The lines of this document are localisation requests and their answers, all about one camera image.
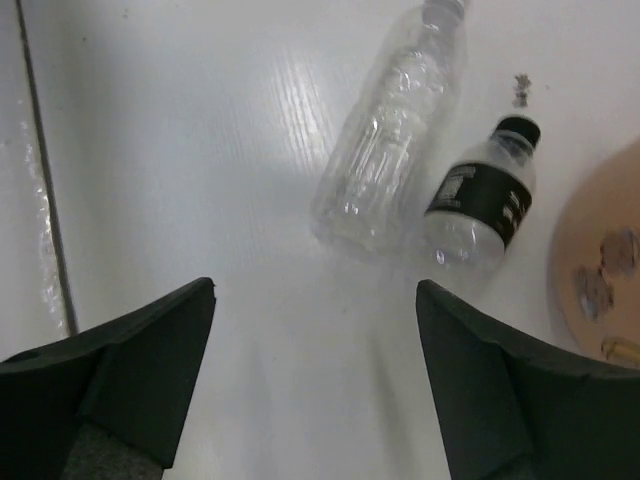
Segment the clear bottle white cap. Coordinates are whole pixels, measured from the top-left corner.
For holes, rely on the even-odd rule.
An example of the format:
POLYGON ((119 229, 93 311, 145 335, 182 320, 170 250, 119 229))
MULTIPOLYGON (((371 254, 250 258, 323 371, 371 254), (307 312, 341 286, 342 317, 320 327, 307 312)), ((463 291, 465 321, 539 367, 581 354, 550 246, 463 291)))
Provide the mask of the clear bottle white cap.
POLYGON ((404 233, 411 177, 457 102, 467 1, 423 1, 391 26, 311 203, 314 234, 366 256, 404 233))

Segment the black label small bottle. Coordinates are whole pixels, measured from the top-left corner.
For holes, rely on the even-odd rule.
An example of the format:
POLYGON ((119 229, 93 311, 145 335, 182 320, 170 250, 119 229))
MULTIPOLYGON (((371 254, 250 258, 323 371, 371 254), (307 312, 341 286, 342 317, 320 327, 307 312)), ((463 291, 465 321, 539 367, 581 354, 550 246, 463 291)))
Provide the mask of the black label small bottle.
POLYGON ((432 277, 476 286, 498 270, 532 205, 540 138, 531 118, 506 116, 447 171, 419 230, 432 277))

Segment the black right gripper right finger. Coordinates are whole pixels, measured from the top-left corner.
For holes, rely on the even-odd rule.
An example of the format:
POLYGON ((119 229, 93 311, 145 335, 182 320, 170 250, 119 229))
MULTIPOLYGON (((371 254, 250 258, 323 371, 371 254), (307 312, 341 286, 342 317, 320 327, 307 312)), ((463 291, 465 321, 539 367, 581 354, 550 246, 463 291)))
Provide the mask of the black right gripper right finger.
POLYGON ((638 478, 638 371, 538 340, 431 280, 416 313, 452 478, 638 478))

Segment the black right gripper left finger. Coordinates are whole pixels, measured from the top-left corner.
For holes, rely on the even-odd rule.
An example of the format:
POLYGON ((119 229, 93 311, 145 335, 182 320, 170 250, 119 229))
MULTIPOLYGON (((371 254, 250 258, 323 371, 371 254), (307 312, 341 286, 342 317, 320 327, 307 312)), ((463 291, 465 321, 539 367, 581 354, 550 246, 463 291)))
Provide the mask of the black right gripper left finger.
POLYGON ((4 479, 160 479, 172 468, 216 298, 203 277, 1 363, 4 479))

